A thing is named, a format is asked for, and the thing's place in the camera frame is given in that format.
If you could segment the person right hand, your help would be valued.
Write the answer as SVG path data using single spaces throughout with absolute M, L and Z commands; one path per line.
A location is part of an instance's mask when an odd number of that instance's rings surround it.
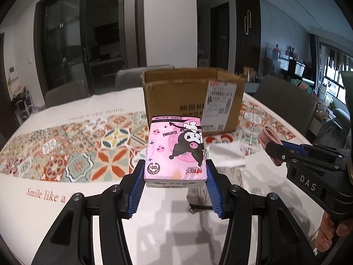
M 319 252 L 327 251 L 332 246 L 333 238 L 335 236 L 349 236 L 352 232 L 352 227 L 352 220 L 346 220 L 341 222 L 339 225 L 335 225 L 335 223 L 331 219 L 331 216 L 327 212 L 324 212 L 320 227 L 318 229 L 315 247 Z

